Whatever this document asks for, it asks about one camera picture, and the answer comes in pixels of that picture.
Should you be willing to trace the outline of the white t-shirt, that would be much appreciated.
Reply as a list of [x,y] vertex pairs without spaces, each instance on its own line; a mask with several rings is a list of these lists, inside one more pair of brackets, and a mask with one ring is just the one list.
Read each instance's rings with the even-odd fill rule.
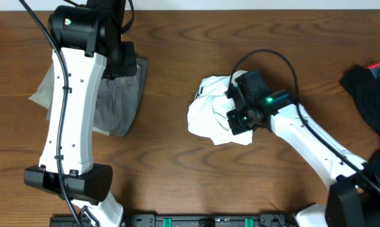
[[199,86],[194,101],[187,113],[188,131],[196,136],[211,139],[215,145],[237,143],[249,145],[253,132],[246,131],[238,135],[232,133],[227,113],[234,110],[233,99],[225,95],[230,81],[244,74],[236,71],[234,76],[210,76],[204,78]]

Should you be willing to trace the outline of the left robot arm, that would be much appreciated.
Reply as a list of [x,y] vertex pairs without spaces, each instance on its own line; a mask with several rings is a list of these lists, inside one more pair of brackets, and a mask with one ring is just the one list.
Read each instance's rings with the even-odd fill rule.
[[134,76],[134,45],[122,41],[132,1],[66,1],[39,29],[52,46],[54,90],[49,131],[37,165],[24,183],[58,195],[71,212],[64,226],[123,226],[124,209],[111,193],[113,170],[95,163],[92,149],[96,97],[102,79]]

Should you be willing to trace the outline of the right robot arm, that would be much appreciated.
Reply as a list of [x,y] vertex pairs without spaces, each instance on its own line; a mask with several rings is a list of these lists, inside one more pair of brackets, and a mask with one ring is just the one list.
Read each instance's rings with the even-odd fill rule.
[[234,102],[227,113],[234,135],[268,129],[292,146],[328,189],[325,205],[293,214],[294,226],[380,226],[380,161],[344,148],[288,92],[273,92],[258,71],[231,76],[226,95]]

